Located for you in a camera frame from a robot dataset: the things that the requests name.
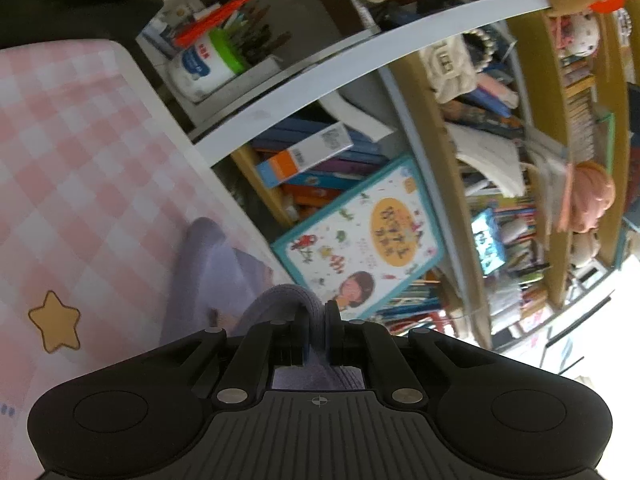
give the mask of metal screw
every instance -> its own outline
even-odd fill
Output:
[[[226,388],[225,390],[220,390],[217,395],[218,400],[225,404],[237,404],[238,402],[243,402],[248,396],[247,392],[240,388]]]
[[[413,388],[400,388],[394,391],[391,397],[395,402],[401,402],[402,404],[415,404],[422,400],[422,394]]]

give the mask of star pattern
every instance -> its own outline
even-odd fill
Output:
[[[47,292],[42,306],[31,309],[28,316],[40,330],[46,352],[51,354],[63,346],[73,350],[80,348],[76,332],[80,311],[62,304],[52,290]]]

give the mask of red tassel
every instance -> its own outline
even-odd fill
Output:
[[[210,28],[214,28],[224,22],[234,13],[235,10],[238,10],[249,1],[251,0],[231,0],[230,2],[227,2],[219,9],[214,10],[206,18],[203,18],[199,22],[193,23],[193,25],[185,28],[175,37],[174,43],[181,48],[187,48],[195,43],[195,41]]]

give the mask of gray cloth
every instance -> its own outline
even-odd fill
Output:
[[[324,304],[298,285],[276,285],[262,293],[246,310],[231,335],[244,335],[263,321],[293,320],[298,308],[309,317],[310,350],[305,366],[277,368],[271,387],[275,390],[362,390],[362,372],[353,367],[329,366],[324,355]]]
[[[357,368],[331,367],[324,357],[324,305],[297,285],[278,285],[264,291],[267,267],[233,248],[222,229],[208,218],[189,227],[175,264],[160,344],[167,344],[209,326],[216,314],[238,319],[230,335],[244,335],[261,321],[293,320],[297,308],[308,311],[310,346],[305,367],[283,367],[274,373],[272,387],[287,390],[359,390]]]

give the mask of barcode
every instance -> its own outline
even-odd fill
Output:
[[[293,157],[296,159],[297,164],[299,166],[304,166],[305,157],[302,155],[302,152],[300,152],[299,149],[295,148],[295,149],[291,150],[291,153],[293,153]]]
[[[324,145],[330,150],[338,150],[342,143],[340,142],[340,130],[329,130],[322,134],[322,140]]]

